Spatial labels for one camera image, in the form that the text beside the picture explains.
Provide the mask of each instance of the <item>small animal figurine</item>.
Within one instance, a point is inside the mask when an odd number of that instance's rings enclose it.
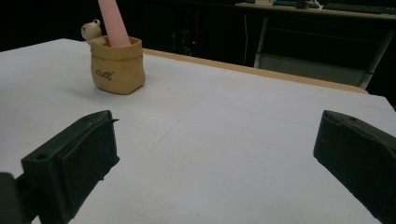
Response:
[[[99,20],[93,20],[93,22],[85,23],[81,27],[81,35],[85,40],[87,40],[89,45],[104,45],[106,43],[106,41],[102,38],[100,24],[101,23]]]

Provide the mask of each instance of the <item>keyboard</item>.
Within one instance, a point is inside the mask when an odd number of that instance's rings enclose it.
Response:
[[[325,5],[323,9],[361,12],[361,13],[369,13],[369,14],[396,15],[396,7],[371,7],[371,6],[359,6],[359,5],[350,5],[350,4],[342,4],[342,3],[329,3]]]
[[[282,7],[296,7],[297,3],[299,1],[282,1],[282,0],[276,0],[274,2],[274,6],[282,6]],[[319,5],[315,3],[310,3],[309,4],[310,8],[319,8]]]

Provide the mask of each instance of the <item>pink stick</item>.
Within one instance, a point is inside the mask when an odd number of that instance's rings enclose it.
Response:
[[[103,21],[105,22],[106,32],[110,47],[121,48],[130,46],[128,33],[120,14],[116,0],[98,0],[102,12]]]

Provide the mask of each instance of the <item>table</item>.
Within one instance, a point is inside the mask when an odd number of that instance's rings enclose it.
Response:
[[[396,135],[384,97],[163,56],[146,50],[145,86],[116,95],[94,87],[86,43],[1,52],[0,170],[20,175],[25,155],[109,109],[120,162],[71,223],[379,223],[313,147],[324,109]]]
[[[393,38],[396,29],[396,16],[390,16],[390,15],[375,15],[375,14],[367,14],[367,13],[335,11],[335,10],[317,9],[317,8],[298,9],[295,7],[283,7],[283,6],[261,6],[261,5],[255,5],[249,3],[238,3],[235,5],[237,7],[242,7],[242,8],[261,10],[262,13],[268,15],[273,15],[274,13],[282,13],[285,15],[292,14],[295,17],[304,16],[304,17],[312,17],[312,19],[331,18],[332,20],[337,19],[337,20],[345,20],[345,21],[359,21],[359,22],[368,22],[368,23],[383,25],[385,29],[387,29],[387,32],[382,37],[382,41],[379,44],[370,64],[367,65],[366,72],[362,75],[360,81],[360,87],[364,89],[367,88],[371,78],[373,77],[373,74],[375,73],[375,69],[377,68],[379,62],[381,61],[381,58],[384,55],[391,39]],[[262,45],[265,38],[267,24],[268,24],[268,18],[265,18],[262,25],[262,32],[256,53],[254,67],[260,67],[260,57],[263,53]]]

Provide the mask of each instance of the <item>tan container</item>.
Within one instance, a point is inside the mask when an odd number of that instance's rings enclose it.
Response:
[[[91,72],[96,87],[117,94],[130,94],[143,86],[146,80],[143,69],[142,41],[130,37],[131,46],[111,48],[108,37],[105,45],[91,45]]]

